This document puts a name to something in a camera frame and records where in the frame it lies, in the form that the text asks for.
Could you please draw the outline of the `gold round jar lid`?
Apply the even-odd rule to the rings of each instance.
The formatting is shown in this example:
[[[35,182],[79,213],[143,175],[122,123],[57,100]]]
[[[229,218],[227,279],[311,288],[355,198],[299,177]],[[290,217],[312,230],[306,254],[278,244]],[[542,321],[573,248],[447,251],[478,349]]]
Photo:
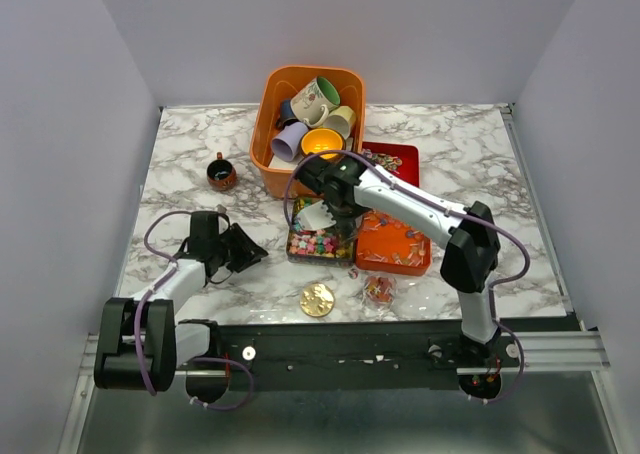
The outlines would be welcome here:
[[[302,290],[299,305],[303,313],[310,317],[325,317],[334,308],[334,293],[323,283],[310,284]]]

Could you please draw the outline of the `steel candy scoop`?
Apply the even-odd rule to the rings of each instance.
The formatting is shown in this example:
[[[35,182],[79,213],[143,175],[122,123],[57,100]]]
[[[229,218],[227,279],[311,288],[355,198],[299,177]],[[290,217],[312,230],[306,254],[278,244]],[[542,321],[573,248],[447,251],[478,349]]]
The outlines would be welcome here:
[[[352,259],[354,257],[359,228],[360,218],[340,220],[337,224],[339,245],[336,256],[341,259]]]

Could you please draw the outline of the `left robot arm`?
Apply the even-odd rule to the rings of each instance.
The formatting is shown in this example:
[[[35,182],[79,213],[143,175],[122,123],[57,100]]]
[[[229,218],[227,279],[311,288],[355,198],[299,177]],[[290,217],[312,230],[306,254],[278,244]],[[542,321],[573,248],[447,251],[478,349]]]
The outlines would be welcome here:
[[[149,242],[153,228],[173,214],[161,215],[143,237],[144,246],[167,262],[159,278],[129,297],[112,297],[100,321],[94,382],[101,389],[168,390],[177,368],[191,360],[201,369],[214,367],[220,342],[201,321],[178,324],[175,312],[215,282],[223,269],[241,273],[260,263],[268,252],[237,223],[215,211],[183,211],[189,232],[178,251],[167,254]]]

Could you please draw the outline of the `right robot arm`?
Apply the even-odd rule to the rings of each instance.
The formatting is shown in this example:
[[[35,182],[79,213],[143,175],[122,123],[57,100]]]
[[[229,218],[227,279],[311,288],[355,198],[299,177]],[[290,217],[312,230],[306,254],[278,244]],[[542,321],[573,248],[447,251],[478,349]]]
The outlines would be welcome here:
[[[494,357],[498,327],[489,278],[498,264],[500,242],[485,204],[466,207],[440,199],[348,152],[341,152],[334,162],[311,155],[291,177],[321,196],[330,217],[338,222],[375,210],[443,249],[440,275],[456,290],[462,314],[461,356],[474,366]]]

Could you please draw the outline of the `gold tin of star candies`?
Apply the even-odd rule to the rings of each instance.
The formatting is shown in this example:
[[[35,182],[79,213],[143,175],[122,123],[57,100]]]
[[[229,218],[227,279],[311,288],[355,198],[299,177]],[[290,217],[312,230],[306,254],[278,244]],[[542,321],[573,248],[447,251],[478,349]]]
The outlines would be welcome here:
[[[355,261],[356,238],[345,236],[332,226],[318,231],[305,231],[297,220],[305,207],[319,202],[317,198],[300,197],[293,203],[293,228],[289,230],[286,255],[290,262],[332,267],[351,267]]]

